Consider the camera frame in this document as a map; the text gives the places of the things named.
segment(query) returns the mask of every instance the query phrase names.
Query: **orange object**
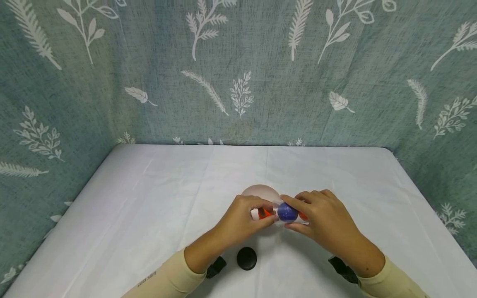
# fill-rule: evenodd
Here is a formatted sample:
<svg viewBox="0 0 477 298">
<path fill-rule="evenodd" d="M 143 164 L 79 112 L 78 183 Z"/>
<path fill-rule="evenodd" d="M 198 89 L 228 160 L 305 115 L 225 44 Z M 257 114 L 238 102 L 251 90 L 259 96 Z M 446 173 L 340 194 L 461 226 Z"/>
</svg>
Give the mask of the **orange object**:
<svg viewBox="0 0 477 298">
<path fill-rule="evenodd" d="M 268 212 L 266 209 L 259 208 L 259 218 L 260 219 L 264 219 L 264 218 L 269 217 L 269 216 L 271 216 L 270 212 Z"/>
<path fill-rule="evenodd" d="M 299 216 L 301 219 L 303 219 L 304 221 L 308 221 L 308 217 L 307 217 L 305 214 L 303 214 L 302 212 L 299 212 L 299 213 L 298 213 L 298 216 Z"/>
</svg>

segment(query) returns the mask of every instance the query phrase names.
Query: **green curtain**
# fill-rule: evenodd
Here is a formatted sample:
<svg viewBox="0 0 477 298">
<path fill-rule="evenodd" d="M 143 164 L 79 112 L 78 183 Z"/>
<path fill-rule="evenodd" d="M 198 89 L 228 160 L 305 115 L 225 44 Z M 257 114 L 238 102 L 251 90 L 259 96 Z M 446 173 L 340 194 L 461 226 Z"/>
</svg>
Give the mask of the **green curtain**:
<svg viewBox="0 0 477 298">
<path fill-rule="evenodd" d="M 386 147 L 477 265 L 474 1 L 0 7 L 0 295 L 118 143 Z"/>
</svg>

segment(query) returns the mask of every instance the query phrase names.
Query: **fern print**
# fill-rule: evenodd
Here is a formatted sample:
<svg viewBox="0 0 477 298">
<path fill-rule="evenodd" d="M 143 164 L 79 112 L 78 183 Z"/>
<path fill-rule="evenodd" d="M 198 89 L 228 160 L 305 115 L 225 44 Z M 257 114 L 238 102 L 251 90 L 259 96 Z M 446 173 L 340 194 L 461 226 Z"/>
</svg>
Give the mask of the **fern print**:
<svg viewBox="0 0 477 298">
<path fill-rule="evenodd" d="M 463 101 L 460 101 L 460 98 L 457 97 L 454 100 L 452 106 L 448 104 L 444 105 L 444 110 L 439 113 L 439 119 L 437 120 L 437 125 L 434 125 L 436 134 L 434 139 L 439 135 L 445 135 L 446 130 L 450 133 L 454 132 L 454 129 L 460 131 L 465 127 L 465 123 L 461 123 L 461 120 L 466 120 L 467 115 L 470 112 L 466 112 L 468 109 L 472 109 L 474 105 L 477 105 L 477 96 L 474 97 L 472 101 L 464 98 Z"/>
<path fill-rule="evenodd" d="M 186 19 L 189 24 L 190 31 L 194 34 L 194 43 L 192 44 L 192 58 L 196 61 L 196 47 L 197 41 L 208 40 L 218 36 L 218 31 L 214 29 L 208 29 L 202 31 L 206 24 L 212 26 L 217 24 L 225 24 L 228 20 L 227 17 L 222 14 L 214 14 L 215 9 L 219 4 L 222 4 L 224 7 L 235 6 L 237 0 L 212 0 L 212 8 L 207 12 L 206 0 L 197 0 L 197 5 L 199 6 L 199 11 L 194 15 L 189 12 L 187 13 Z"/>
<path fill-rule="evenodd" d="M 27 118 L 25 122 L 20 123 L 23 130 L 14 129 L 13 131 L 24 138 L 20 142 L 20 145 L 28 145 L 28 149 L 32 152 L 38 152 L 41 155 L 48 156 L 48 159 L 58 158 L 61 159 L 61 149 L 57 149 L 60 145 L 60 134 L 53 128 L 51 133 L 48 132 L 49 126 L 44 126 L 43 123 L 37 127 L 37 121 L 35 113 L 30 111 L 28 106 L 25 106 L 25 111 L 22 112 L 23 116 Z"/>
<path fill-rule="evenodd" d="M 301 146 L 301 147 L 304 147 L 305 146 L 305 143 L 303 143 L 303 141 L 301 140 L 301 138 L 298 138 L 298 140 L 296 141 L 291 141 L 291 142 L 288 142 L 288 146 Z"/>
<path fill-rule="evenodd" d="M 81 34 L 81 37 L 83 37 L 84 44 L 86 46 L 86 51 L 88 52 L 88 56 L 90 58 L 90 62 L 91 64 L 93 64 L 93 59 L 91 58 L 89 47 L 94 40 L 103 37 L 104 29 L 97 29 L 96 18 L 93 18 L 88 25 L 88 31 L 86 31 L 83 15 L 89 9 L 93 9 L 112 20 L 119 18 L 119 16 L 109 6 L 106 6 L 106 5 L 94 6 L 94 4 L 98 2 L 98 0 L 86 0 L 86 5 L 82 5 L 82 0 L 76 0 L 75 3 L 77 7 L 72 3 L 72 0 L 63 0 L 63 2 L 65 2 L 74 11 L 76 17 L 73 17 L 73 15 L 71 15 L 69 12 L 65 10 L 62 10 L 61 8 L 57 8 L 56 10 L 65 21 L 67 21 L 68 23 L 73 25 L 76 29 L 78 29 L 78 31 Z M 123 0 L 116 0 L 116 3 L 119 6 L 127 5 L 126 2 Z"/>
<path fill-rule="evenodd" d="M 295 16 L 291 23 L 290 32 L 288 33 L 290 37 L 288 46 L 291 47 L 292 61 L 295 61 L 295 51 L 305 31 L 306 19 L 310 13 L 312 4 L 313 2 L 311 0 L 297 0 Z"/>
<path fill-rule="evenodd" d="M 342 97 L 341 95 L 339 95 L 338 93 L 331 91 L 329 100 L 335 111 L 339 111 L 346 108 L 348 109 L 348 111 L 354 113 L 352 109 L 348 108 L 348 100 Z"/>
<path fill-rule="evenodd" d="M 447 50 L 439 59 L 434 62 L 431 66 L 431 71 L 436 67 L 436 65 L 451 51 L 465 51 L 465 50 L 473 50 L 477 49 L 477 40 L 467 41 L 470 37 L 477 34 L 477 22 L 470 25 L 470 22 L 465 22 L 460 25 L 459 29 L 457 30 L 456 35 L 454 36 L 453 44 L 449 50 Z"/>
<path fill-rule="evenodd" d="M 452 235 L 457 235 L 458 229 L 462 229 L 466 225 L 461 219 L 466 218 L 467 212 L 464 210 L 452 211 L 449 203 L 441 205 L 441 208 L 442 210 L 437 212 L 437 216 Z"/>
<path fill-rule="evenodd" d="M 11 281 L 15 276 L 20 274 L 20 272 L 23 270 L 23 268 L 25 268 L 25 265 L 27 263 L 28 262 L 26 262 L 25 264 L 20 264 L 16 267 L 10 267 L 10 271 L 3 275 L 3 280 L 0 281 L 0 284 L 5 284 L 5 283 Z"/>
<path fill-rule="evenodd" d="M 349 33 L 345 33 L 346 29 L 348 29 L 351 22 L 347 22 L 346 24 L 342 25 L 338 30 L 338 24 L 341 21 L 341 18 L 347 15 L 350 12 L 355 12 L 358 18 L 361 20 L 363 24 L 372 24 L 374 23 L 374 16 L 369 10 L 360 10 L 365 5 L 373 3 L 375 0 L 357 0 L 354 5 L 350 5 L 352 0 L 346 0 L 346 4 L 343 7 L 344 0 L 336 0 L 338 3 L 338 18 L 334 21 L 333 12 L 330 9 L 326 10 L 325 18 L 326 22 L 328 23 L 329 30 L 328 30 L 328 39 L 326 40 L 325 46 L 321 51 L 320 58 L 318 59 L 318 65 L 320 64 L 321 58 L 325 49 L 332 45 L 335 42 L 342 42 L 345 41 L 348 37 L 350 37 Z M 386 12 L 396 11 L 396 2 L 394 0 L 381 0 L 383 10 Z"/>
<path fill-rule="evenodd" d="M 39 169 L 28 168 L 17 164 L 8 164 L 0 162 L 0 174 L 6 176 L 16 176 L 23 178 L 38 177 L 41 174 L 46 174 L 49 171 L 40 171 Z"/>
<path fill-rule="evenodd" d="M 172 138 L 172 140 L 173 140 L 174 143 L 176 143 L 177 145 L 184 145 L 184 141 L 181 141 L 179 137 Z"/>
<path fill-rule="evenodd" d="M 154 104 L 152 103 L 148 96 L 147 96 L 147 93 L 145 91 L 142 91 L 141 89 L 137 89 L 137 88 L 134 88 L 134 87 L 125 87 L 124 90 L 126 90 L 127 94 L 129 94 L 130 96 L 136 98 L 137 100 L 139 100 L 141 103 L 150 103 L 151 105 L 157 107 L 157 104 Z"/>
<path fill-rule="evenodd" d="M 219 110 L 225 113 L 225 115 L 229 116 L 229 114 L 225 111 L 225 106 L 222 103 L 222 100 L 220 99 L 219 95 L 215 91 L 214 87 L 207 82 L 202 76 L 196 74 L 195 72 L 191 71 L 181 71 L 183 75 L 185 75 L 188 78 L 191 78 L 192 80 L 196 81 L 199 83 L 202 87 L 204 87 L 207 91 L 207 93 L 210 95 L 210 98 L 215 102 L 215 105 Z"/>
<path fill-rule="evenodd" d="M 242 115 L 245 113 L 244 108 L 249 108 L 250 103 L 253 103 L 254 96 L 248 95 L 251 91 L 247 86 L 250 80 L 250 74 L 251 72 L 244 73 L 243 79 L 239 78 L 237 82 L 233 80 L 234 88 L 230 88 L 230 91 L 232 92 L 231 98 L 235 106 L 234 110 L 240 116 L 240 120 L 242 120 Z"/>
<path fill-rule="evenodd" d="M 48 43 L 45 32 L 38 24 L 33 5 L 28 3 L 28 0 L 7 0 L 6 3 L 10 6 L 10 10 L 15 14 L 15 18 L 19 22 L 18 25 L 23 28 L 25 37 L 36 49 L 38 54 L 41 57 L 48 58 L 57 69 L 62 70 L 61 66 L 53 57 L 53 50 Z"/>
<path fill-rule="evenodd" d="M 407 84 L 411 87 L 417 97 L 417 114 L 416 125 L 422 130 L 422 121 L 424 120 L 425 105 L 427 104 L 427 92 L 425 88 L 416 80 L 407 80 Z"/>
<path fill-rule="evenodd" d="M 116 139 L 116 144 L 135 144 L 136 139 L 132 138 L 130 134 L 127 132 L 124 132 L 124 137 L 123 138 L 117 138 Z"/>
</svg>

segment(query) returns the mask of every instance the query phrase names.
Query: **beige sleeve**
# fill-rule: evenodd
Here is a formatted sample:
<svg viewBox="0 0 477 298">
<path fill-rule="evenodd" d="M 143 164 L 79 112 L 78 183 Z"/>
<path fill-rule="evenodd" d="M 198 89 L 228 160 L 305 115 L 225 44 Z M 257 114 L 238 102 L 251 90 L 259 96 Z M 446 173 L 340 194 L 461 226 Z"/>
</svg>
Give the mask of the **beige sleeve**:
<svg viewBox="0 0 477 298">
<path fill-rule="evenodd" d="M 386 257 L 386 263 L 378 275 L 358 277 L 359 287 L 370 298 L 429 298 L 404 271 Z"/>
<path fill-rule="evenodd" d="M 205 276 L 189 269 L 182 249 L 122 298 L 183 298 L 195 290 Z"/>
</svg>

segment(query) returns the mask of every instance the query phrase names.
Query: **black lid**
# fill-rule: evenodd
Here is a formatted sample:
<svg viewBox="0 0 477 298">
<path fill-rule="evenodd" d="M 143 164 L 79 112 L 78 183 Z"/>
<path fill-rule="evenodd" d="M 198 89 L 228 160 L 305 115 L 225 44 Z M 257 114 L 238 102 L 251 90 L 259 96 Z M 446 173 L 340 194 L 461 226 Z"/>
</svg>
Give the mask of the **black lid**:
<svg viewBox="0 0 477 298">
<path fill-rule="evenodd" d="M 237 264 L 243 270 L 251 270 L 257 264 L 257 254 L 250 247 L 244 247 L 238 251 Z"/>
</svg>

